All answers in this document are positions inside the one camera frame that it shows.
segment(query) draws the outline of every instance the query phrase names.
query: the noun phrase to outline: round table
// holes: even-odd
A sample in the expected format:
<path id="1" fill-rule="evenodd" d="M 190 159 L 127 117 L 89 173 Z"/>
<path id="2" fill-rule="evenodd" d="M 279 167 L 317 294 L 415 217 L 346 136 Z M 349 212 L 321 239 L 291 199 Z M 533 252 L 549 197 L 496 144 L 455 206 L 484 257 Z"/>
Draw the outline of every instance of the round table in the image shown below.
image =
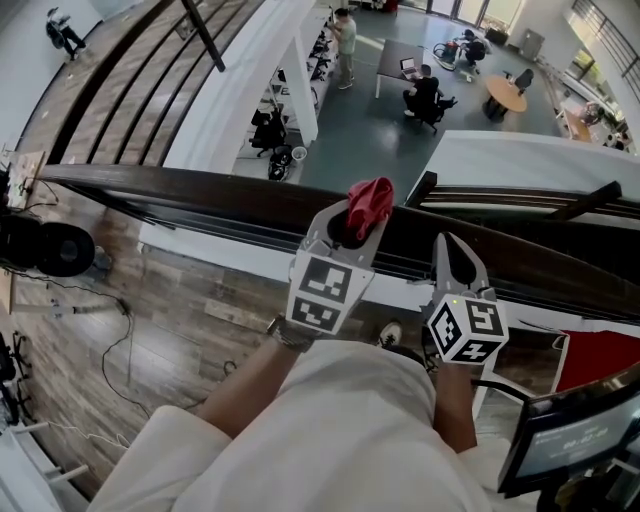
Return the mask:
<path id="1" fill-rule="evenodd" d="M 507 110 L 524 112 L 527 110 L 527 99 L 524 94 L 518 96 L 519 89 L 509 83 L 503 76 L 491 75 L 485 80 L 491 97 L 484 104 L 484 113 L 489 119 L 502 117 Z"/>

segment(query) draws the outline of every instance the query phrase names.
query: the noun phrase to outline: white sneaker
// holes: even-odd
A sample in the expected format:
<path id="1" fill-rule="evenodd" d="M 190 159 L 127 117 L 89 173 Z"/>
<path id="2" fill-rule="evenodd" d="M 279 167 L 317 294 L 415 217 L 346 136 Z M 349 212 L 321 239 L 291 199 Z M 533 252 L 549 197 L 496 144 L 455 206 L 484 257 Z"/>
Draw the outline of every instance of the white sneaker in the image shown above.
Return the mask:
<path id="1" fill-rule="evenodd" d="M 384 326 L 378 336 L 378 346 L 387 348 L 392 345 L 399 345 L 402 339 L 402 325 L 395 320 Z"/>

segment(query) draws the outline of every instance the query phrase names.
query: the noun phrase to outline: trash bin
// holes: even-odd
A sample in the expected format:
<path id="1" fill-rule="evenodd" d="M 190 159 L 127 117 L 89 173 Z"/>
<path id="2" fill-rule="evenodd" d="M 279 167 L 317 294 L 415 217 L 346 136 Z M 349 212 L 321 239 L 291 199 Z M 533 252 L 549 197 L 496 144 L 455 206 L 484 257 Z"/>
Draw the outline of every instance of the trash bin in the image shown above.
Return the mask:
<path id="1" fill-rule="evenodd" d="M 293 165 L 298 167 L 305 158 L 307 158 L 307 150 L 302 146 L 298 146 L 297 148 L 293 148 L 291 151 L 291 157 L 293 158 Z"/>

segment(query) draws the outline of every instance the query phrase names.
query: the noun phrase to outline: gray floor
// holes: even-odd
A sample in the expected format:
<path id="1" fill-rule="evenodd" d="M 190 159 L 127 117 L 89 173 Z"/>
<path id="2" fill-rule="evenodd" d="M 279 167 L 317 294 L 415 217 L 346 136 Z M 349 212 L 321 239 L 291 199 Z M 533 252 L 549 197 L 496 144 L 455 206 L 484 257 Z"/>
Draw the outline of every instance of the gray floor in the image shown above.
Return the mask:
<path id="1" fill-rule="evenodd" d="M 459 36 L 464 26 L 422 12 L 401 8 L 398 16 L 357 11 L 359 39 L 354 56 L 355 85 L 345 91 L 333 87 L 320 112 L 319 136 L 305 161 L 300 184 L 346 192 L 361 180 L 386 176 L 394 184 L 395 202 L 401 203 L 423 171 L 445 130 L 503 130 L 560 136 L 547 88 L 540 76 L 527 90 L 528 109 L 523 114 L 508 113 L 495 124 L 481 112 L 487 99 L 482 76 L 509 70 L 520 74 L 529 67 L 517 55 L 495 48 L 479 65 L 482 75 L 468 83 L 458 72 L 437 66 L 433 74 L 448 98 L 459 100 L 448 110 L 434 137 L 403 115 L 402 91 L 406 82 L 384 79 L 380 98 L 375 99 L 376 70 L 385 39 L 432 49 L 438 42 Z"/>

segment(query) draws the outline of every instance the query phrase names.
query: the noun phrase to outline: wooden floor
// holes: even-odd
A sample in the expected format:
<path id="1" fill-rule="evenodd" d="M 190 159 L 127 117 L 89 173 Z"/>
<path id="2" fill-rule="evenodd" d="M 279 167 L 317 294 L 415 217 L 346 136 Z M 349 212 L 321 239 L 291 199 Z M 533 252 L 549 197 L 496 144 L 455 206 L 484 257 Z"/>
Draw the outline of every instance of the wooden floor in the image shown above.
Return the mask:
<path id="1" fill-rule="evenodd" d="M 90 48 L 81 54 L 78 61 L 70 63 L 52 84 L 47 94 L 34 113 L 25 137 L 19 146 L 23 152 L 48 150 L 53 144 L 57 129 L 64 114 L 68 111 L 73 99 L 81 86 L 89 77 L 91 70 L 106 55 L 108 49 L 122 36 L 131 24 L 156 0 L 147 0 L 132 11 L 109 20 L 90 35 L 88 41 Z M 237 28 L 245 22 L 247 17 L 262 0 L 207 0 L 199 4 L 199 12 L 203 19 L 209 15 L 215 15 L 206 24 L 210 34 L 216 34 L 224 27 L 214 42 L 220 51 L 223 51 L 230 42 Z M 149 55 L 169 28 L 185 13 L 182 3 L 178 0 L 167 8 L 151 26 L 138 38 L 133 46 L 126 52 L 122 60 L 110 73 L 104 85 L 100 88 L 96 98 L 89 106 L 78 129 L 75 132 L 69 147 L 63 157 L 63 163 L 86 163 L 87 154 L 93 144 L 102 122 L 111 110 L 118 94 L 123 90 L 132 77 L 139 64 Z M 169 38 L 162 44 L 158 52 L 151 59 L 144 71 L 136 79 L 133 87 L 124 98 L 117 110 L 114 119 L 102 139 L 93 163 L 113 163 L 114 157 L 120 147 L 122 138 L 127 131 L 134 115 L 141 106 L 156 80 L 165 71 L 174 55 L 184 45 L 184 41 L 173 31 Z M 126 151 L 121 163 L 137 163 L 141 150 L 144 147 L 147 136 L 164 109 L 174 89 L 183 79 L 189 68 L 204 50 L 204 44 L 196 36 L 185 47 L 184 52 L 167 72 L 166 77 L 152 95 L 149 104 L 143 110 L 142 117 L 136 125 L 132 137 L 126 146 Z M 209 54 L 200 59 L 196 67 L 189 74 L 188 79 L 180 89 L 175 101 L 169 109 L 167 116 L 160 126 L 160 130 L 151 146 L 144 163 L 156 165 L 159 157 L 176 126 L 176 123 L 186 106 L 192 93 L 196 90 L 203 78 L 205 78 L 213 66 Z"/>
<path id="2" fill-rule="evenodd" d="M 89 42 L 94 57 L 83 57 L 63 69 L 29 124 L 22 150 L 50 147 L 56 121 L 68 109 L 96 60 L 126 28 L 120 24 L 130 23 L 148 6 L 142 4 L 92 33 Z M 97 129 L 104 110 L 96 107 L 94 114 L 95 123 L 83 126 L 81 132 Z M 81 146 L 80 141 L 74 141 L 72 154 L 79 161 Z M 93 285 L 78 279 L 61 282 L 91 286 L 129 304 L 132 334 L 111 350 L 105 369 L 113 386 L 140 402 L 149 413 L 164 404 L 188 408 L 202 400 L 224 379 L 225 362 L 241 365 L 264 341 L 264 330 L 273 316 L 283 311 L 287 296 L 284 284 L 148 247 L 140 251 L 138 221 L 66 189 L 52 187 L 60 204 L 36 207 L 33 212 L 47 220 L 83 227 L 113 259 L 113 268 L 103 283 Z M 51 198 L 40 183 L 36 196 L 40 200 Z M 81 290 L 45 290 L 28 283 L 20 284 L 19 298 L 30 304 L 48 304 L 57 298 L 66 305 L 95 307 L 91 312 L 62 318 L 0 315 L 6 339 L 14 329 L 29 339 L 25 353 L 33 364 L 28 389 L 35 417 L 112 439 L 122 434 L 132 441 L 146 415 L 140 407 L 116 395 L 101 372 L 102 353 L 128 330 L 127 318 L 115 309 L 114 301 Z M 402 322 L 403 343 L 418 347 L 422 330 L 418 314 L 370 303 L 356 308 L 340 337 L 375 342 L 379 330 L 391 319 Z M 504 371 L 514 380 L 544 391 L 557 365 L 557 354 L 548 349 L 548 344 L 514 344 L 513 351 L 505 352 Z M 509 436 L 518 407 L 490 396 L 485 411 L 477 425 L 479 433 Z M 103 441 L 85 440 L 59 427 L 38 436 L 62 467 L 89 465 L 90 472 L 76 481 L 88 497 L 95 495 L 123 453 Z"/>

